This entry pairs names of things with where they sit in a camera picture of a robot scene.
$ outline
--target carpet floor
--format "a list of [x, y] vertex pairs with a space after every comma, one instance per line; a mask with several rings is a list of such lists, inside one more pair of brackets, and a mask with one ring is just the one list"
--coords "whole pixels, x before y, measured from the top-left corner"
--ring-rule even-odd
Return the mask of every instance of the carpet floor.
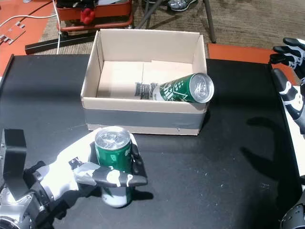
[[[271, 49], [281, 45], [283, 37], [305, 39], [304, 0], [210, 0], [218, 44]], [[133, 0], [134, 24], [144, 15], [140, 0]], [[55, 39], [56, 18], [49, 19], [41, 41]], [[184, 12], [172, 12], [161, 6], [143, 27], [157, 30], [194, 31], [209, 39], [209, 28], [201, 0]], [[90, 53], [92, 43], [60, 48], [61, 54]], [[55, 54], [48, 50], [38, 54]]]

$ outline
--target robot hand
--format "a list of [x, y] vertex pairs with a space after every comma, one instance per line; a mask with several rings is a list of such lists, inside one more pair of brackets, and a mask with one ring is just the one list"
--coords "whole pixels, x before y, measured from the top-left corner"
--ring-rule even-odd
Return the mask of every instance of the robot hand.
[[0, 193], [0, 228], [36, 228], [38, 215], [49, 213], [65, 192], [79, 190], [79, 183], [100, 187], [133, 187], [147, 184], [137, 143], [132, 140], [132, 174], [89, 162], [97, 129], [62, 150], [55, 162], [38, 163], [24, 170], [26, 144], [22, 130], [6, 129], [0, 156], [4, 185]]
[[291, 85], [280, 69], [272, 69], [275, 86], [279, 92], [285, 107], [293, 120], [300, 127], [301, 134], [305, 134], [305, 109], [304, 97]]
[[293, 68], [301, 80], [301, 94], [305, 94], [305, 41], [301, 39], [284, 38], [287, 46], [275, 46], [276, 54], [270, 55], [270, 63], [283, 63]]
[[78, 183], [101, 187], [132, 187], [147, 184], [143, 162], [132, 134], [130, 135], [133, 174], [89, 162], [90, 145], [94, 144], [95, 135], [99, 131], [100, 128], [74, 142], [58, 154], [55, 162], [37, 169], [34, 173], [49, 199], [56, 201], [67, 191], [79, 190]]

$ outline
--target white cable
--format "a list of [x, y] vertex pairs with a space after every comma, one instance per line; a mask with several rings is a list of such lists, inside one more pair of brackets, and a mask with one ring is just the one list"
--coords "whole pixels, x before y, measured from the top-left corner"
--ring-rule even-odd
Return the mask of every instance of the white cable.
[[57, 42], [57, 50], [56, 50], [56, 54], [59, 53], [59, 44], [60, 44], [60, 41], [61, 41], [61, 22], [59, 21], [59, 16], [58, 16], [58, 12], [57, 12], [57, 9], [56, 9], [56, 5], [55, 5], [55, 1], [53, 1], [53, 6], [54, 6], [54, 10], [55, 10], [55, 13], [56, 13], [56, 17], [57, 17], [57, 22], [58, 22], [58, 42]]
[[2, 25], [4, 25], [5, 23], [7, 23], [9, 20], [14, 19], [14, 18], [37, 18], [37, 19], [40, 19], [40, 18], [51, 18], [51, 17], [55, 17], [55, 16], [56, 16], [56, 14], [51, 15], [51, 16], [45, 16], [45, 17], [37, 17], [37, 16], [30, 16], [30, 15], [17, 15], [17, 16], [10, 17], [6, 21], [4, 21], [2, 24], [0, 24], [0, 27]]

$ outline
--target chair leg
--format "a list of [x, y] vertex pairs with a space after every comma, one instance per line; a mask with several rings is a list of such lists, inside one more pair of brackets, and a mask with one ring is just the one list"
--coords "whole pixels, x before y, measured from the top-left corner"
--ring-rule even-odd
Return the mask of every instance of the chair leg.
[[215, 30], [214, 30], [214, 25], [213, 25], [210, 0], [203, 0], [203, 1], [205, 4], [206, 15], [208, 18], [208, 23], [209, 23], [210, 39], [211, 39], [212, 43], [216, 43], [216, 36], [215, 36]]

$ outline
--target orange table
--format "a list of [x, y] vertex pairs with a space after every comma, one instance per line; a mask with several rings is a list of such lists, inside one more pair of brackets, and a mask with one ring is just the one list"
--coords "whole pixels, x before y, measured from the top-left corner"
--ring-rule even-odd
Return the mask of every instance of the orange table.
[[[43, 4], [50, 0], [32, 0], [29, 3], [23, 3], [22, 0], [0, 0], [0, 23], [6, 19], [15, 15], [28, 15], [35, 9], [39, 8]], [[52, 14], [53, 4], [49, 4], [32, 16], [49, 16]], [[0, 34], [7, 31], [12, 25], [21, 20], [22, 18], [14, 18], [0, 27]], [[11, 45], [3, 43], [0, 45], [0, 77], [2, 76], [4, 69], [8, 63], [11, 54], [26, 55], [24, 51], [24, 45], [38, 42], [42, 36], [43, 30], [47, 25], [48, 19], [32, 19], [26, 18], [22, 21], [25, 24], [25, 33], [22, 34]]]

